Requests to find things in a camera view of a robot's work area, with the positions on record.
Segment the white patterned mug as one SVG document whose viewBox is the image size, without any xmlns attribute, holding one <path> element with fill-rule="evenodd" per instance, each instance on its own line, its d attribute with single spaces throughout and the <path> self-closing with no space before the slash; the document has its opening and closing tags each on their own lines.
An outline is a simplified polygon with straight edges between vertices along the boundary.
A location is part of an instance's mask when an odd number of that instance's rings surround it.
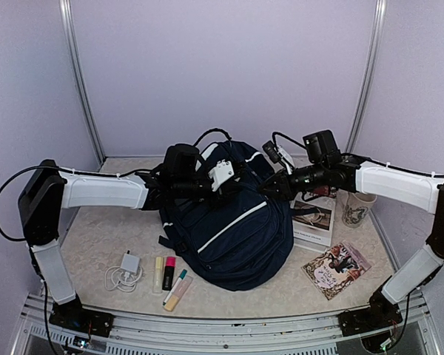
<svg viewBox="0 0 444 355">
<path fill-rule="evenodd" d="M 357 228 L 365 220 L 377 196 L 359 192 L 349 192 L 343 207 L 342 222 L 349 228 Z"/>
</svg>

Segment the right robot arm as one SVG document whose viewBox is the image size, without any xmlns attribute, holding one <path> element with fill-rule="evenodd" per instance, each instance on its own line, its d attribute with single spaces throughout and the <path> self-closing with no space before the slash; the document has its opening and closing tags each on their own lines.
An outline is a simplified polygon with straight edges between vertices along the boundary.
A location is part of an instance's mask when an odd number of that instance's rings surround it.
<svg viewBox="0 0 444 355">
<path fill-rule="evenodd" d="M 444 265 L 444 175 L 341 152 L 329 130 L 303 137 L 300 146 L 306 150 L 310 164 L 286 166 L 263 182 L 260 192 L 293 200 L 299 192 L 328 186 L 376 195 L 397 203 L 391 212 L 382 214 L 383 222 L 379 224 L 387 232 L 388 241 L 424 237 L 423 243 L 413 243 L 418 250 L 372 294 L 368 306 L 338 316 L 345 337 L 405 324 L 407 313 L 400 310 L 400 302 L 409 301 Z"/>
</svg>

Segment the front aluminium rail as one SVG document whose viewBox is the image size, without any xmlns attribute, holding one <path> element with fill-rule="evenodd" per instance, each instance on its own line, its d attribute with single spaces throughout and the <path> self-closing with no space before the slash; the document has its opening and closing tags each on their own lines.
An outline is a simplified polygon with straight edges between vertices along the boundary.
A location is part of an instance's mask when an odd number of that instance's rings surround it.
<svg viewBox="0 0 444 355">
<path fill-rule="evenodd" d="M 44 304 L 29 294 L 5 354 L 25 354 L 32 337 L 46 340 Z M 114 316 L 108 338 L 92 336 L 105 349 L 80 349 L 84 354 L 361 354 L 361 338 L 384 329 L 344 336 L 338 315 L 328 311 L 292 317 L 198 319 L 139 314 L 97 306 L 85 308 Z M 439 334 L 421 293 L 411 296 L 402 339 L 387 354 L 444 354 Z"/>
</svg>

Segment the navy blue backpack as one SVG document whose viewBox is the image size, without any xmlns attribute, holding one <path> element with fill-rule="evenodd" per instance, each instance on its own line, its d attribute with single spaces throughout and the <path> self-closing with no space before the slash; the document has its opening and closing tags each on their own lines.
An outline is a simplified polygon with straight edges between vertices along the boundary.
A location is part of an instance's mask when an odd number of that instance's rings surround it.
<svg viewBox="0 0 444 355">
<path fill-rule="evenodd" d="M 158 242 L 208 283 L 229 291 L 251 290 L 274 277 L 292 251 L 289 202 L 258 192 L 275 170 L 249 144 L 212 143 L 201 155 L 211 167 L 220 160 L 240 163 L 239 190 L 221 205 L 183 199 L 160 209 L 165 234 Z"/>
</svg>

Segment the right aluminium frame post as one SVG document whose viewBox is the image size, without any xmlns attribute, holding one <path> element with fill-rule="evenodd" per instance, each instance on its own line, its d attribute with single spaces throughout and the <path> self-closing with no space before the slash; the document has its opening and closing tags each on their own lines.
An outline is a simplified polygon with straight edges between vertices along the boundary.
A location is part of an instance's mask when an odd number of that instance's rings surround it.
<svg viewBox="0 0 444 355">
<path fill-rule="evenodd" d="M 349 137 L 345 148 L 345 151 L 348 153 L 353 152 L 354 148 L 356 147 L 356 144 L 360 137 L 361 127 L 365 118 L 369 94 L 371 92 L 371 86 L 374 80 L 374 71 L 377 63 L 378 52 L 380 49 L 381 37 L 383 34 L 387 4 L 388 2 L 386 0 L 377 0 L 375 2 L 374 19 L 371 29 L 369 50 L 367 52 L 366 67 L 364 69 L 363 79 L 360 86 L 360 94 L 354 112 L 354 120 L 351 125 Z"/>
</svg>

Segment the orange pastel highlighter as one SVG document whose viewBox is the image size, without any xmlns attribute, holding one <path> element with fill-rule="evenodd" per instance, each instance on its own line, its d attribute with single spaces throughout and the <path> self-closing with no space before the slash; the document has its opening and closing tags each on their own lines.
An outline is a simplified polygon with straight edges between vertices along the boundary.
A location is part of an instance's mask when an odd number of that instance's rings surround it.
<svg viewBox="0 0 444 355">
<path fill-rule="evenodd" d="M 193 278 L 191 276 L 185 276 L 179 286 L 176 288 L 174 294 L 170 297 L 166 305 L 163 305 L 164 310 L 173 311 L 175 306 L 179 303 L 183 295 L 186 293 L 189 286 L 192 284 Z"/>
</svg>

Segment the coffee cover white book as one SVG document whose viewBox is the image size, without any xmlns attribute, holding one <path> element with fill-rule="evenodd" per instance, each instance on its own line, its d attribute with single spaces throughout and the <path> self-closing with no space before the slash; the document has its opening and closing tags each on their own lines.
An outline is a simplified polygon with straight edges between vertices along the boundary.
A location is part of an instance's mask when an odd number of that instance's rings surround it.
<svg viewBox="0 0 444 355">
<path fill-rule="evenodd" d="M 331 247 L 336 197 L 298 194 L 291 202 L 294 244 L 297 247 L 325 252 Z"/>
</svg>

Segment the left aluminium frame post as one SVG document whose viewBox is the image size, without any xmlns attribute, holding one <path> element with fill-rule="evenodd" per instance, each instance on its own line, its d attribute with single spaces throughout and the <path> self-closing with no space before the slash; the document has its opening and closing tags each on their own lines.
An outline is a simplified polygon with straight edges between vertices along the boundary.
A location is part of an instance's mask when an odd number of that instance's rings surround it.
<svg viewBox="0 0 444 355">
<path fill-rule="evenodd" d="M 106 155 L 98 134 L 98 129 L 93 117 L 93 112 L 90 106 L 90 100 L 85 85 L 84 74 L 81 68 L 81 61 L 79 58 L 78 42 L 75 34 L 75 27 L 73 23 L 73 12 L 70 0 L 59 1 L 61 21 L 66 36 L 67 48 L 70 54 L 71 67 L 75 80 L 75 86 L 78 93 L 78 98 L 81 104 L 82 112 L 84 114 L 84 122 L 90 137 L 90 142 L 93 147 L 97 161 L 102 164 Z"/>
</svg>

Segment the red patterned plate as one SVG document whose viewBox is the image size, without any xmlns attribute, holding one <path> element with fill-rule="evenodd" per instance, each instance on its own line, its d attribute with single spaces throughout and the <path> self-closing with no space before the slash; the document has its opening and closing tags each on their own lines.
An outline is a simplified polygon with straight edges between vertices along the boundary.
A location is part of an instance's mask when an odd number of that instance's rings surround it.
<svg viewBox="0 0 444 355">
<path fill-rule="evenodd" d="M 312 194 L 321 197 L 336 198 L 337 189 L 335 187 L 330 187 L 330 186 L 319 186 L 312 191 Z"/>
</svg>

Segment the yellow highlighter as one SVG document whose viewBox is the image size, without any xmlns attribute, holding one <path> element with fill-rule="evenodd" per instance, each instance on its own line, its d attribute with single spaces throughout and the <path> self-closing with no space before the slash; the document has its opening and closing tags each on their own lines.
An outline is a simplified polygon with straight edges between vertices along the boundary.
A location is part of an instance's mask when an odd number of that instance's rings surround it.
<svg viewBox="0 0 444 355">
<path fill-rule="evenodd" d="M 153 272 L 152 292 L 153 294 L 160 294 L 163 287 L 163 273 L 164 273 L 164 258 L 156 257 Z"/>
</svg>

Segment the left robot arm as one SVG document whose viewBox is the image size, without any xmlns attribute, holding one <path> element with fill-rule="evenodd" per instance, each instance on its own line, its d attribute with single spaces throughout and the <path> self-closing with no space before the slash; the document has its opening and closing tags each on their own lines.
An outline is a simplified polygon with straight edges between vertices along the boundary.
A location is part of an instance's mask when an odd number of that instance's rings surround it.
<svg viewBox="0 0 444 355">
<path fill-rule="evenodd" d="M 18 213 L 33 268 L 53 299 L 44 316 L 46 325 L 109 337 L 114 320 L 112 314 L 81 303 L 58 241 L 62 210 L 115 206 L 153 211 L 177 199 L 227 199 L 235 192 L 235 177 L 242 168 L 235 158 L 210 160 L 185 143 L 170 146 L 155 168 L 123 174 L 64 168 L 51 159 L 29 167 L 32 176 L 18 197 Z"/>
</svg>

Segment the white charger with cable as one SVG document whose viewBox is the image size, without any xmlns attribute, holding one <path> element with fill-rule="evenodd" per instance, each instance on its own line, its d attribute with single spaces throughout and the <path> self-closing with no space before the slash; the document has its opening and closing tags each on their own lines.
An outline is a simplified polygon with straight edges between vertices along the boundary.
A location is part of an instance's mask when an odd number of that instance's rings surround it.
<svg viewBox="0 0 444 355">
<path fill-rule="evenodd" d="M 131 254 L 129 251 L 124 253 L 119 266 L 111 266 L 105 271 L 105 290 L 132 293 L 143 275 L 140 261 L 140 257 Z"/>
</svg>

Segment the illustrated floral cover book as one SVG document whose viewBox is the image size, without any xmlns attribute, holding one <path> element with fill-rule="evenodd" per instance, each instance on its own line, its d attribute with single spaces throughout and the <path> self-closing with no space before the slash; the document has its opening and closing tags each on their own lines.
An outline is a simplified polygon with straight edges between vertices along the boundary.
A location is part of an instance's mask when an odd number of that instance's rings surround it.
<svg viewBox="0 0 444 355">
<path fill-rule="evenodd" d="M 306 276 L 327 300 L 335 298 L 370 268 L 367 259 L 346 241 L 302 266 Z"/>
</svg>

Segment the teal white marker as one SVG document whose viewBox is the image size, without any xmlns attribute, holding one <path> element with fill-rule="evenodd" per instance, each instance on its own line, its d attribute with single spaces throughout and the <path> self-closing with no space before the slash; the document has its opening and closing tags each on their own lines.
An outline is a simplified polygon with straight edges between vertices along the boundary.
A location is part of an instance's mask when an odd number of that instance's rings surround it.
<svg viewBox="0 0 444 355">
<path fill-rule="evenodd" d="M 174 284 L 174 286 L 172 287 L 172 289 L 169 291 L 168 295 L 166 296 L 166 298 L 163 301 L 163 305 L 166 305 L 167 302 L 169 301 L 170 297 L 174 294 L 176 288 L 179 286 L 179 284 L 181 283 L 181 281 L 185 278 L 187 273 L 187 270 L 184 269 L 178 276 L 178 278 L 176 279 L 176 282 Z"/>
</svg>

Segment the aluminium frame post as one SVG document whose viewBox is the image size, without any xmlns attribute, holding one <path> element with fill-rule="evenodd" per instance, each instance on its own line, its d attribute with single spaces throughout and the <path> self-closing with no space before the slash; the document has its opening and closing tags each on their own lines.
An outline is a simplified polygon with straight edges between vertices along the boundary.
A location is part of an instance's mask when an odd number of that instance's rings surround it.
<svg viewBox="0 0 444 355">
<path fill-rule="evenodd" d="M 366 67 L 364 69 L 363 79 L 360 86 L 360 94 L 354 112 L 354 120 L 351 125 L 349 137 L 345 148 L 345 151 L 348 153 L 353 152 L 354 148 L 356 147 L 356 144 L 360 137 L 361 127 L 365 118 L 369 94 L 371 92 L 371 86 L 374 80 L 374 71 L 377 63 L 378 52 L 380 49 L 381 37 L 383 34 L 387 4 L 388 2 L 386 0 L 377 0 L 375 2 L 374 19 L 371 29 L 369 50 L 367 52 Z"/>
<path fill-rule="evenodd" d="M 90 142 L 93 147 L 97 161 L 102 164 L 106 155 L 98 134 L 98 129 L 93 117 L 93 112 L 90 106 L 90 100 L 85 85 L 84 74 L 81 68 L 81 61 L 79 58 L 78 42 L 75 34 L 75 27 L 73 23 L 73 12 L 70 0 L 59 1 L 61 21 L 66 36 L 67 48 L 70 54 L 71 67 L 75 80 L 75 86 L 78 93 L 78 98 L 81 104 L 82 112 L 84 114 L 84 122 L 90 137 Z"/>
</svg>

